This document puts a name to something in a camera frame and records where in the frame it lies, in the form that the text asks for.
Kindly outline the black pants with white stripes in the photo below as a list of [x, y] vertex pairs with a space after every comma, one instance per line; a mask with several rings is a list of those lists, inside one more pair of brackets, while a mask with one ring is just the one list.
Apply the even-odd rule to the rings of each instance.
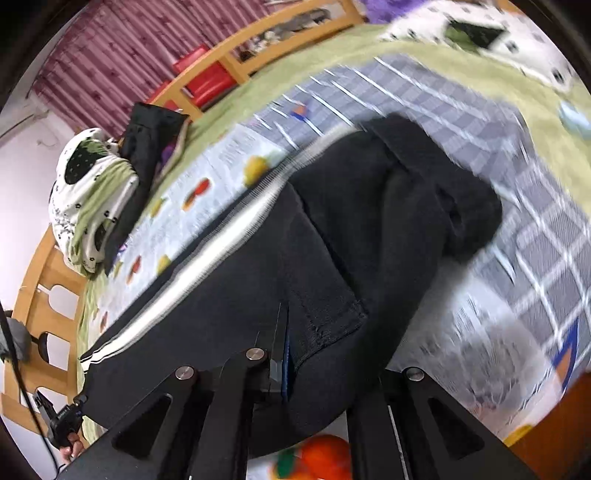
[[225, 210], [84, 355], [85, 414], [111, 428], [180, 366], [268, 348], [287, 370], [257, 408], [250, 453], [335, 421], [387, 366], [444, 259], [494, 237], [502, 203], [415, 122], [344, 125]]

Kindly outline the grey checked bed sheet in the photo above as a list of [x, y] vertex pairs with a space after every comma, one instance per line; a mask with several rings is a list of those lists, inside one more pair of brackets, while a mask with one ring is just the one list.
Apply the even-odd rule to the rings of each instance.
[[418, 122], [501, 196], [503, 224], [477, 269], [569, 386], [590, 360], [590, 221], [538, 156], [515, 107], [407, 56], [386, 55], [311, 75], [254, 114], [250, 125], [293, 149], [339, 124], [390, 113]]

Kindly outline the folded white green quilt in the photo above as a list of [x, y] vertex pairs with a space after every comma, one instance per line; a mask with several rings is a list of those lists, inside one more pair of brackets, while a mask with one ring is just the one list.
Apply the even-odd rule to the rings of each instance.
[[69, 268], [87, 277], [96, 273], [138, 183], [131, 163], [103, 130], [86, 129], [68, 141], [58, 158], [48, 216]]

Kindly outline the black folded garment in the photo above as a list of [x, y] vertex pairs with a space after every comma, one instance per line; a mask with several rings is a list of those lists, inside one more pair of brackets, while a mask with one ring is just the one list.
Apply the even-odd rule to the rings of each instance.
[[106, 240], [103, 270], [108, 274], [149, 199], [157, 164], [166, 147], [177, 141], [190, 117], [166, 108], [135, 103], [123, 134], [120, 156], [128, 160], [138, 177], [137, 186], [122, 212], [115, 215], [113, 232]]

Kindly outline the maroon striped curtain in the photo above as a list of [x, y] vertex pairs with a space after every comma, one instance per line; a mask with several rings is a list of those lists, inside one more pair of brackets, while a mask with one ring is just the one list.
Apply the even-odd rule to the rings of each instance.
[[132, 106], [173, 79], [174, 62], [273, 10], [259, 0], [92, 1], [60, 38], [32, 90], [72, 129], [99, 127], [117, 136]]

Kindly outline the green bed blanket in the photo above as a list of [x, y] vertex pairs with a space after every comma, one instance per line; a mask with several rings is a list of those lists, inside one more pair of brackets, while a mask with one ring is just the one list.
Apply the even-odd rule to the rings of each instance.
[[[590, 221], [590, 143], [568, 128], [559, 116], [562, 108], [567, 106], [589, 109], [590, 96], [581, 83], [575, 83], [566, 93], [559, 93], [496, 61], [427, 43], [404, 40], [381, 42], [377, 39], [375, 28], [360, 26], [274, 62], [257, 74], [252, 83], [239, 88], [197, 121], [188, 134], [183, 156], [156, 189], [140, 222], [158, 197], [207, 148], [228, 137], [235, 127], [252, 128], [252, 116], [288, 89], [322, 70], [339, 65], [360, 66], [370, 59], [386, 55], [407, 56], [486, 98], [515, 107], [528, 127], [538, 156]], [[293, 149], [283, 147], [280, 159], [325, 133]], [[89, 319], [106, 287], [108, 275], [98, 276], [86, 290], [77, 338], [80, 351], [90, 349], [82, 348], [80, 341], [88, 330]]]

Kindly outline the purple plush toy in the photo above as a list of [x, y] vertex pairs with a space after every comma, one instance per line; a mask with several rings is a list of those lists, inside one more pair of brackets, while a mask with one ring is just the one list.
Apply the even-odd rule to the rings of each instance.
[[372, 24], [388, 24], [428, 2], [429, 0], [361, 0], [365, 15]]

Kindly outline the white spotted pillow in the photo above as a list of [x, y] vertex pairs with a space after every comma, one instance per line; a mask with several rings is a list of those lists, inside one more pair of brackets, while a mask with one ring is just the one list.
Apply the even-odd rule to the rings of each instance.
[[394, 19], [380, 39], [459, 48], [505, 63], [563, 93], [577, 77], [559, 48], [529, 17], [488, 5], [430, 1]]

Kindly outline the wooden bed frame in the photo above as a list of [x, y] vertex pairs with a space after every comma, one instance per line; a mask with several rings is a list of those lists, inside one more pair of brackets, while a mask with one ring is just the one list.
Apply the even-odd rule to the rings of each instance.
[[[287, 40], [274, 44], [249, 60], [239, 60], [233, 51], [250, 38], [287, 22], [297, 15], [329, 5], [328, 1], [301, 1], [239, 30], [187, 66], [169, 85], [154, 97], [159, 106], [172, 101], [184, 113], [197, 120], [204, 113], [181, 92], [194, 76], [214, 63], [221, 63], [235, 82], [242, 85], [249, 77], [274, 60], [301, 47], [329, 38], [339, 31], [363, 23], [363, 14], [353, 1], [339, 1], [342, 14], [322, 25], [295, 33]], [[33, 336], [52, 334], [68, 344], [67, 364], [64, 369], [43, 360], [37, 351], [21, 368], [26, 392], [44, 387], [71, 400], [77, 391], [76, 335], [84, 310], [83, 292], [87, 280], [67, 267], [57, 249], [51, 229], [47, 229], [37, 246], [22, 281], [14, 307], [16, 319], [24, 323]]]

